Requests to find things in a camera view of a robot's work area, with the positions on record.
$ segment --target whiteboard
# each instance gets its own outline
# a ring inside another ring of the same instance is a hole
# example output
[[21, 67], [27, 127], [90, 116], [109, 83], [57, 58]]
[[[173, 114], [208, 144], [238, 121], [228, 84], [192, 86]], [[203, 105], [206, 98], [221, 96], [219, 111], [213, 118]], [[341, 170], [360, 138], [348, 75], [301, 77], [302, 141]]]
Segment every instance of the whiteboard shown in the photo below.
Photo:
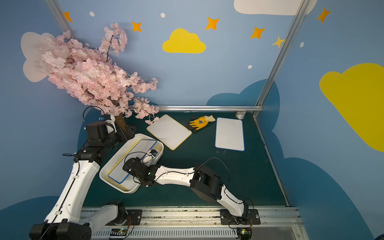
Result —
[[215, 147], [235, 151], [245, 151], [243, 121], [217, 118]]
[[147, 127], [148, 132], [159, 139], [170, 150], [175, 150], [192, 132], [168, 115]]

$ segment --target metal rail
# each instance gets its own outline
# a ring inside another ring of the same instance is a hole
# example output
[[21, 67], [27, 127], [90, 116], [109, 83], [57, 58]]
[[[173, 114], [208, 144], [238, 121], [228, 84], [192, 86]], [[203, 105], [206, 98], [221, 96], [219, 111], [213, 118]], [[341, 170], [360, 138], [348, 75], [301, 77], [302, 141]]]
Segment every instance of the metal rail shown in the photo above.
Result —
[[45, 0], [45, 3], [48, 5], [48, 8], [51, 10], [53, 17], [56, 19], [61, 30], [63, 32], [70, 30], [72, 38], [76, 39], [76, 35], [71, 25], [69, 24], [68, 20], [65, 18], [63, 11], [61, 10], [61, 7], [57, 2], [57, 0]]
[[292, 45], [293, 40], [295, 39], [295, 36], [297, 32], [299, 31], [299, 28], [304, 20], [305, 13], [308, 7], [308, 4], [311, 0], [303, 0], [300, 4], [300, 7], [295, 15], [295, 18], [292, 21], [292, 24], [288, 30], [288, 33], [285, 37], [285, 41], [283, 42], [283, 46], [281, 47], [279, 54], [277, 55], [276, 61], [273, 64], [271, 73], [269, 74], [267, 81], [264, 84], [264, 87], [260, 93], [259, 98], [257, 99], [256, 105], [262, 106], [264, 103], [264, 100], [269, 92], [269, 90], [272, 87], [272, 84], [280, 70], [281, 65], [283, 64], [283, 61], [285, 57], [288, 54], [288, 51]]
[[262, 106], [178, 106], [158, 105], [160, 111], [262, 111]]

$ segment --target pink artificial flower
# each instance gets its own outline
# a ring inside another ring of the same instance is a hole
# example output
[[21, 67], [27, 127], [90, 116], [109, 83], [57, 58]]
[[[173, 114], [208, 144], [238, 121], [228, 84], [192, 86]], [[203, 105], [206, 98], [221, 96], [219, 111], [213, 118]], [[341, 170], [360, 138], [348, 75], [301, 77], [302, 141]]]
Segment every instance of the pink artificial flower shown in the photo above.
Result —
[[104, 28], [105, 36], [99, 49], [84, 47], [78, 40], [71, 39], [70, 31], [57, 36], [55, 40], [47, 38], [45, 47], [41, 48], [45, 51], [41, 55], [41, 67], [49, 75], [50, 82], [59, 89], [65, 89], [85, 105], [98, 106], [105, 113], [115, 116], [124, 114], [130, 117], [132, 111], [129, 110], [129, 101], [134, 100], [137, 118], [155, 117], [159, 108], [150, 105], [146, 98], [134, 98], [127, 88], [132, 87], [140, 93], [148, 89], [155, 90], [157, 79], [146, 82], [137, 72], [129, 75], [116, 64], [112, 65], [112, 61], [106, 62], [107, 53], [110, 57], [113, 49], [119, 54], [127, 44], [125, 31], [117, 23], [111, 24], [111, 28], [113, 30]]
[[145, 122], [149, 125], [152, 125], [154, 124], [155, 122], [157, 122], [159, 120], [159, 117], [155, 117], [152, 121], [151, 120], [145, 120]]
[[116, 28], [119, 28], [119, 24], [118, 23], [111, 23], [111, 28], [113, 29], [116, 29]]

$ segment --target yellow glove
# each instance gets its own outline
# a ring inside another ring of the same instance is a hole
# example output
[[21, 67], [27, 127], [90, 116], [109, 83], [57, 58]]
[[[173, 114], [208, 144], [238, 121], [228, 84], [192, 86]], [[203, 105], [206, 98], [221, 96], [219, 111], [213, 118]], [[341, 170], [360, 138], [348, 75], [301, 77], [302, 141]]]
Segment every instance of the yellow glove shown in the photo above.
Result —
[[214, 122], [216, 121], [216, 119], [211, 115], [211, 116], [204, 116], [204, 117], [200, 117], [198, 119], [196, 119], [195, 121], [191, 121], [190, 125], [192, 127], [196, 127], [195, 130], [199, 130], [199, 129], [202, 129], [203, 127], [205, 127], [208, 122]]

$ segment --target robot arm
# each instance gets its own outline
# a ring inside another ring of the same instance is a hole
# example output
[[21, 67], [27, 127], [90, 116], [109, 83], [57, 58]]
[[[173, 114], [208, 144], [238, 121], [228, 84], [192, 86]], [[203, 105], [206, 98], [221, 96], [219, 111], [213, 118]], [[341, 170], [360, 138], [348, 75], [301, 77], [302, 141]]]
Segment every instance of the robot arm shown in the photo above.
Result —
[[[108, 203], [86, 219], [80, 219], [85, 196], [108, 150], [134, 137], [132, 131], [116, 130], [113, 119], [108, 118], [108, 115], [102, 117], [105, 121], [94, 122], [86, 127], [88, 146], [83, 146], [76, 153], [71, 175], [44, 223], [35, 224], [31, 228], [29, 236], [32, 240], [89, 240], [92, 234], [107, 223], [120, 224], [126, 220], [122, 202]], [[220, 176], [204, 165], [186, 169], [160, 165], [148, 167], [141, 159], [130, 158], [124, 164], [123, 170], [132, 174], [146, 187], [154, 184], [189, 187], [201, 199], [223, 205], [239, 222], [248, 220], [248, 205], [231, 194]]]
[[237, 199], [224, 185], [220, 176], [204, 165], [177, 169], [160, 165], [146, 166], [138, 158], [130, 158], [123, 170], [137, 178], [146, 187], [155, 183], [183, 185], [192, 189], [196, 195], [207, 202], [218, 202], [229, 210], [229, 213], [246, 221], [248, 205]]

